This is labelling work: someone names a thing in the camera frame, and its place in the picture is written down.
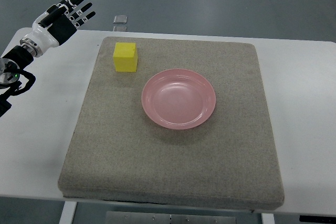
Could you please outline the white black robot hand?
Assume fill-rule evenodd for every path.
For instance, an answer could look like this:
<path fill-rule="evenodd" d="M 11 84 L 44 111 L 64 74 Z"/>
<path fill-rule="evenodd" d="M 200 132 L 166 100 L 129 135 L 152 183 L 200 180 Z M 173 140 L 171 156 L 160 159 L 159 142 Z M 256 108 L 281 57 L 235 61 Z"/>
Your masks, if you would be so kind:
<path fill-rule="evenodd" d="M 93 11 L 87 16 L 78 19 L 92 6 L 92 3 L 88 3 L 70 16 L 67 16 L 83 1 L 61 0 L 58 3 L 58 7 L 50 7 L 36 18 L 32 25 L 32 31 L 20 40 L 20 46 L 26 49 L 33 57 L 40 57 L 48 49 L 65 43 L 77 31 L 77 28 L 84 25 L 96 14 Z"/>

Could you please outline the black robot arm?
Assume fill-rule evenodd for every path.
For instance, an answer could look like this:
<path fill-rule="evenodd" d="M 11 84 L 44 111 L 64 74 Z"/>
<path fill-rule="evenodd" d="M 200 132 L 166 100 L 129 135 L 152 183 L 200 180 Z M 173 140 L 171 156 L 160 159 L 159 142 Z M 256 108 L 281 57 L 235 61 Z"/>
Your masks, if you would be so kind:
<path fill-rule="evenodd" d="M 31 32 L 1 57 L 1 89 L 6 90 L 1 94 L 1 115 L 12 107 L 9 97 L 28 91 L 35 83 L 36 77 L 25 68 L 48 49 L 64 44 L 96 14 L 92 11 L 84 16 L 92 3 L 77 9 L 83 1 L 61 0 L 50 6 L 33 22 Z"/>

